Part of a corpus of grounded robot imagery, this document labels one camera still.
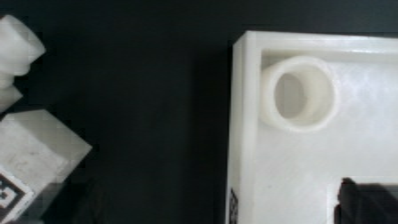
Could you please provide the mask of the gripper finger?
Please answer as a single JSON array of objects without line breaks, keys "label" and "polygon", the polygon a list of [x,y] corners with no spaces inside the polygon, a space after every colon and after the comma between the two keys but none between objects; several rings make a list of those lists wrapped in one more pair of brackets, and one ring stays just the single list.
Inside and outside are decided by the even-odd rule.
[{"label": "gripper finger", "polygon": [[333,224],[398,224],[398,185],[342,179]]}]

